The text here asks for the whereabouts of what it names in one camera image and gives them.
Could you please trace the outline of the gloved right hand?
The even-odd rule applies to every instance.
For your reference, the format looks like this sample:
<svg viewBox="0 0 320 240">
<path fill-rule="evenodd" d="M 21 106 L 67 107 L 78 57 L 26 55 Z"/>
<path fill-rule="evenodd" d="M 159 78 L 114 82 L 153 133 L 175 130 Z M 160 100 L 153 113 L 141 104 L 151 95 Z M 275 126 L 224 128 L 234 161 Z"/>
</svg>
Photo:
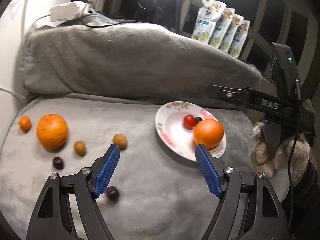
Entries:
<svg viewBox="0 0 320 240">
<path fill-rule="evenodd" d="M 257 145 L 251 153 L 251 163 L 257 168 L 257 172 L 263 172 L 269 179 L 286 172 L 286 177 L 291 178 L 295 185 L 306 172 L 311 146 L 304 133 L 298 133 L 297 138 L 285 139 L 272 156 L 271 143 L 267 142 L 266 136 L 266 128 L 270 124 L 269 121 L 254 124 L 252 138 Z"/>
</svg>

